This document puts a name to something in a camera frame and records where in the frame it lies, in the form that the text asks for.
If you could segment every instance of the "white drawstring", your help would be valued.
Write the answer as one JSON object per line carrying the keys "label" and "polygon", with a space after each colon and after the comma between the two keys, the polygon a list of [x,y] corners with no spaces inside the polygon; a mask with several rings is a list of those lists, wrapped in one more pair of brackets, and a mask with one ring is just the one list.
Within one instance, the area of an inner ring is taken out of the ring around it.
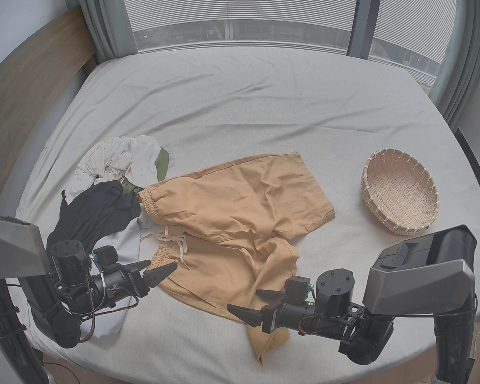
{"label": "white drawstring", "polygon": [[187,248],[187,237],[185,236],[185,234],[181,234],[181,235],[173,235],[173,236],[169,236],[168,234],[168,225],[165,226],[163,228],[163,233],[155,233],[155,232],[148,232],[146,235],[143,235],[141,239],[149,236],[149,235],[153,235],[155,236],[157,239],[159,239],[160,241],[164,241],[164,242],[168,242],[168,241],[176,241],[179,248],[180,248],[180,261],[182,262],[182,264],[184,266],[187,267],[187,269],[190,269],[188,267],[187,264],[185,264],[185,261],[183,260],[183,255],[185,253],[187,253],[188,251],[188,248]]}

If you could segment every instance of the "headboard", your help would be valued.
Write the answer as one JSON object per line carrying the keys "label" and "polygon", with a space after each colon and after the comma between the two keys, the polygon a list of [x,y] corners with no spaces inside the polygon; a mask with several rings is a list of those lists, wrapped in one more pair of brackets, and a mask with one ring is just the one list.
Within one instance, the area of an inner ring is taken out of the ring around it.
{"label": "headboard", "polygon": [[0,193],[29,133],[95,51],[76,6],[0,63]]}

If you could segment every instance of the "bed sheet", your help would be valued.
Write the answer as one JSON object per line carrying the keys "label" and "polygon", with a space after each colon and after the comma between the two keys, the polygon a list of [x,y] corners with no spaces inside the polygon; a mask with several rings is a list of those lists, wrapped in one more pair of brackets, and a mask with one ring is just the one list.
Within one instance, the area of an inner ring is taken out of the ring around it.
{"label": "bed sheet", "polygon": [[[46,240],[58,220],[60,191],[86,151],[112,136],[142,134],[170,153],[167,178],[245,156],[300,152],[336,217],[292,241],[300,253],[297,274],[315,280],[330,268],[350,269],[356,302],[379,252],[404,239],[362,201],[361,172],[373,151],[401,149],[432,174],[440,212],[425,233],[465,223],[480,238],[477,181],[442,116],[406,71],[288,48],[160,51],[98,66],[47,142],[17,216],[37,224]],[[140,259],[151,258],[157,245],[142,241]],[[290,341],[261,366],[244,325],[157,287],[128,311],[115,341],[62,349],[35,328],[22,293],[11,292],[34,347],[132,383],[343,383],[435,343],[432,319],[398,318],[379,359],[359,366],[337,352],[338,341],[291,331]]]}

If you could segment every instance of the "gray-green curtain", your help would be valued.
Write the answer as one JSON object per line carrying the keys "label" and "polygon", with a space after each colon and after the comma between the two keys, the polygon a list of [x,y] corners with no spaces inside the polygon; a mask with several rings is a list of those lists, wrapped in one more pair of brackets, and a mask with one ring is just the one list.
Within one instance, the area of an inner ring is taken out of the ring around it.
{"label": "gray-green curtain", "polygon": [[96,47],[95,61],[138,53],[124,0],[66,0],[67,7],[82,7],[85,23]]}
{"label": "gray-green curtain", "polygon": [[455,132],[480,74],[480,0],[457,0],[454,31],[429,98]]}

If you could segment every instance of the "bamboo basket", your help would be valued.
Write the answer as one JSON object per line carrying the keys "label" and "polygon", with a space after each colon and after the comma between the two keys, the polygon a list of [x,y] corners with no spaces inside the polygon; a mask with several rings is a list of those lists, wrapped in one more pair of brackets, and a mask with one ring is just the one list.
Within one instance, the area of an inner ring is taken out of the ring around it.
{"label": "bamboo basket", "polygon": [[361,178],[363,201],[393,233],[412,236],[438,215],[437,186],[425,167],[397,149],[381,149],[368,158]]}

